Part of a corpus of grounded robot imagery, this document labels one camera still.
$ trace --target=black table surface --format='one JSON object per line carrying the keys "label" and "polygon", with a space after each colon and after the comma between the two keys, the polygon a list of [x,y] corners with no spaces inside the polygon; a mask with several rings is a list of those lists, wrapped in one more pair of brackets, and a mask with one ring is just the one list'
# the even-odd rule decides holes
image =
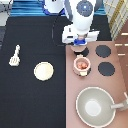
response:
{"label": "black table surface", "polygon": [[[0,128],[66,128],[65,47],[51,38],[55,17],[9,17],[0,51]],[[65,18],[60,18],[60,35]],[[61,38],[55,37],[55,43]],[[18,67],[9,65],[20,45]],[[54,74],[48,81],[34,76],[40,62],[49,62]]]}

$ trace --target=mug handle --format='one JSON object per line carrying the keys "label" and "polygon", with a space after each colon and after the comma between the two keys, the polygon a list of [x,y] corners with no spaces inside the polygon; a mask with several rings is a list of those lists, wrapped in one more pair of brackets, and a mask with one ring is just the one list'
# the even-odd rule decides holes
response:
{"label": "mug handle", "polygon": [[81,58],[81,57],[83,57],[83,55],[81,55],[81,54],[80,55],[77,55],[77,58]]}
{"label": "mug handle", "polygon": [[87,72],[80,72],[81,76],[87,76]]}

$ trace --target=terracotta pot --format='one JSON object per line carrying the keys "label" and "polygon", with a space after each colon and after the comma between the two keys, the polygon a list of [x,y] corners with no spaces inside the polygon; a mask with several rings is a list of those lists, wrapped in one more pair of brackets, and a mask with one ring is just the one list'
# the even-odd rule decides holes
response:
{"label": "terracotta pot", "polygon": [[[79,69],[77,68],[77,63],[78,62],[85,62],[88,67],[86,69]],[[83,57],[83,55],[77,55],[77,58],[74,60],[74,64],[73,64],[73,70],[77,75],[80,76],[87,76],[87,72],[91,67],[91,63],[90,60],[86,57]]]}

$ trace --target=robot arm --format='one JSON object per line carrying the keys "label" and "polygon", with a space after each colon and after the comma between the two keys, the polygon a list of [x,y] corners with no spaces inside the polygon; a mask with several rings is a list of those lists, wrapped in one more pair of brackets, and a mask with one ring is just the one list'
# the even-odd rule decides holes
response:
{"label": "robot arm", "polygon": [[65,14],[73,24],[64,27],[62,42],[71,43],[78,39],[78,36],[83,36],[84,39],[86,34],[86,42],[96,41],[99,31],[89,31],[94,11],[98,10],[101,4],[102,0],[65,0]]}

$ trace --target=black circle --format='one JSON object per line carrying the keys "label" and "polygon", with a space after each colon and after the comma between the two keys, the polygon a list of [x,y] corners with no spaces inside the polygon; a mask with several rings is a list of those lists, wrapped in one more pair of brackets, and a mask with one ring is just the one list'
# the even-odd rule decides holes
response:
{"label": "black circle", "polygon": [[96,47],[96,54],[100,57],[106,58],[111,54],[111,49],[106,45],[99,45]]}
{"label": "black circle", "polygon": [[109,62],[101,62],[98,66],[98,70],[103,76],[112,76],[115,72],[114,66]]}

